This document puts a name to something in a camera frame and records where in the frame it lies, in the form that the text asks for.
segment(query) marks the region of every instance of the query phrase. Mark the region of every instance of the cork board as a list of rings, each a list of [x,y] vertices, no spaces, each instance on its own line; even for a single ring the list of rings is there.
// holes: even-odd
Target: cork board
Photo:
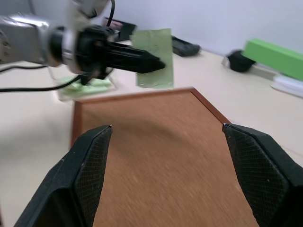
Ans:
[[[94,227],[257,227],[224,122],[193,88],[76,102],[72,143],[113,126]]]

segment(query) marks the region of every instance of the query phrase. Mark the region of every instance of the gray robot arm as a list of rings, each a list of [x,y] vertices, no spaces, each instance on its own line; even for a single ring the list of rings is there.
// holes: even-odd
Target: gray robot arm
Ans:
[[[79,34],[91,25],[94,11],[99,16],[108,0],[70,0],[67,9],[67,26],[64,28],[62,58],[54,57],[50,42],[61,25],[32,15],[0,17],[0,64],[28,61],[56,67],[66,64],[74,73],[81,73],[75,48]]]
[[[113,29],[91,24],[92,14],[99,16],[107,2],[70,0],[64,27],[36,16],[0,17],[0,64],[65,64],[75,74],[96,72],[99,79],[108,75],[107,68],[139,73],[163,69],[165,64],[158,57],[116,44]]]

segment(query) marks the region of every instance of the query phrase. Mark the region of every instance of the desk surface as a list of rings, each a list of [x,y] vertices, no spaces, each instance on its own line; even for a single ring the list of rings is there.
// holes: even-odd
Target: desk surface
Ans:
[[[303,166],[303,100],[276,91],[271,81],[221,66],[222,57],[174,55],[175,87],[195,87],[232,123],[270,134]],[[56,75],[71,75],[65,66]],[[135,74],[115,70],[117,89],[99,96],[150,91],[135,86]],[[0,75],[1,87],[46,87],[47,69],[12,70]],[[6,227],[13,226],[48,170],[68,151],[72,102],[56,92],[0,94],[0,206]]]

